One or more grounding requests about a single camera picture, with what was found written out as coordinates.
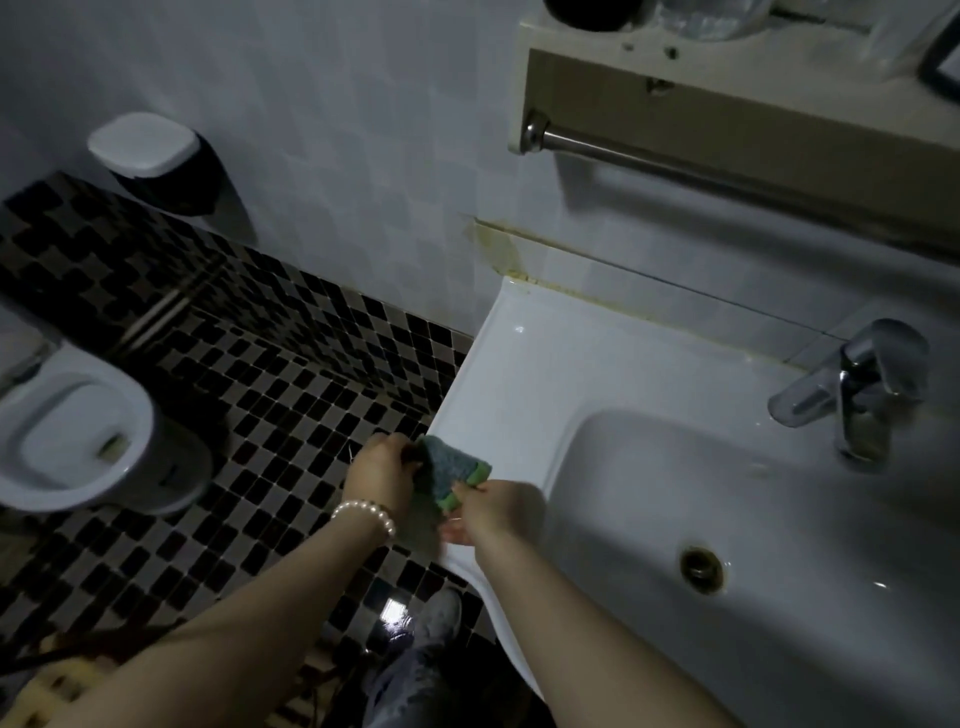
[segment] forearm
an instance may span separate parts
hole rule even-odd
[[[51,725],[256,725],[289,690],[382,526],[347,511],[250,584],[138,655]]]
[[[526,541],[498,536],[483,544],[478,559],[561,728],[736,724]]]

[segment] bracelet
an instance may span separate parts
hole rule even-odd
[[[345,500],[343,503],[333,509],[333,515],[330,517],[330,519],[335,519],[342,511],[348,508],[360,508],[376,516],[380,520],[380,525],[386,529],[387,535],[390,536],[390,538],[394,538],[394,536],[396,536],[396,523],[394,523],[394,520],[390,518],[390,514],[387,513],[387,509],[382,505],[374,503],[372,500]]]

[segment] person's left hand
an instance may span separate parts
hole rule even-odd
[[[374,433],[353,458],[344,483],[344,501],[371,500],[383,506],[399,526],[410,508],[413,474],[420,463],[400,462],[410,441],[398,432]]]

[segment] sink basin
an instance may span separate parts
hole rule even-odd
[[[541,552],[747,725],[956,724],[960,428],[921,413],[853,473],[830,421],[767,415],[799,373],[507,279],[431,432],[540,487]],[[473,549],[444,565],[536,690]]]

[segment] white shelf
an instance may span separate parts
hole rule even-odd
[[[535,49],[960,150],[960,105],[912,77],[863,79],[854,60],[863,40],[851,31],[789,22],[719,43],[655,26],[588,33],[536,11],[520,22],[515,100],[522,105],[526,58]],[[673,60],[668,47],[677,51]],[[519,124],[512,126],[517,137]]]

